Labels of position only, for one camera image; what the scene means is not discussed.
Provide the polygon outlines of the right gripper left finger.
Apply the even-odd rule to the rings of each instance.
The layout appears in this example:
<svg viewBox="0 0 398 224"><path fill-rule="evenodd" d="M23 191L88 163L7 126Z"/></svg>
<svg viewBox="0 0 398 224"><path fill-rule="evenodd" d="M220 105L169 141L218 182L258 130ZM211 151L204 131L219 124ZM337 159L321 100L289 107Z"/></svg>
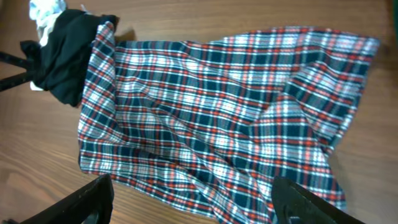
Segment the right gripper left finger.
<svg viewBox="0 0 398 224"><path fill-rule="evenodd" d="M51 207L22 222L3 224L109 224L114 189L109 174L101 175Z"/></svg>

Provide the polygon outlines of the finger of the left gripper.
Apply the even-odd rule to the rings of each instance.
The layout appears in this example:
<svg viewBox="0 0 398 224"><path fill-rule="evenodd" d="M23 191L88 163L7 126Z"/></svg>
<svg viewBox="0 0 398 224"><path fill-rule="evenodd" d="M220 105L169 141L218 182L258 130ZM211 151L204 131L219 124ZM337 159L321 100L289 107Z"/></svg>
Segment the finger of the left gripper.
<svg viewBox="0 0 398 224"><path fill-rule="evenodd" d="M1 79L0 91L9 90L9 89L19 86L21 84L30 82L32 80L33 80L33 75L28 74L27 72Z"/></svg>
<svg viewBox="0 0 398 224"><path fill-rule="evenodd" d="M28 60L16 57L5 52L0 52L0 61L24 69L30 68L30 62Z"/></svg>

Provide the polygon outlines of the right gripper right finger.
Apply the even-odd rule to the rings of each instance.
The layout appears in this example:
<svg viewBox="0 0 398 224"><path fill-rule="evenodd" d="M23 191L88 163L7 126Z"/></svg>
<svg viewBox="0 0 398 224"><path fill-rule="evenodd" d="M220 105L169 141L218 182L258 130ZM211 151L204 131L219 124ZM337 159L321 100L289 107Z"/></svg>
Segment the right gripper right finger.
<svg viewBox="0 0 398 224"><path fill-rule="evenodd" d="M284 177L274 179L271 197L281 224L364 224Z"/></svg>

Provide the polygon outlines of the plaid sleeveless shirt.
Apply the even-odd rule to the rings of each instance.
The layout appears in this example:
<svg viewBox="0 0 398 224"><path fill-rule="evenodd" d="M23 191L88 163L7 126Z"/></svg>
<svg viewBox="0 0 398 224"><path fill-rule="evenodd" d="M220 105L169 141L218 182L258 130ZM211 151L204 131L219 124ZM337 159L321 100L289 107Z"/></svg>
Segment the plaid sleeveless shirt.
<svg viewBox="0 0 398 224"><path fill-rule="evenodd" d="M345 209L328 157L379 46L300 26L207 43L118 42L104 22L83 89L80 169L220 223L276 223L278 176Z"/></svg>

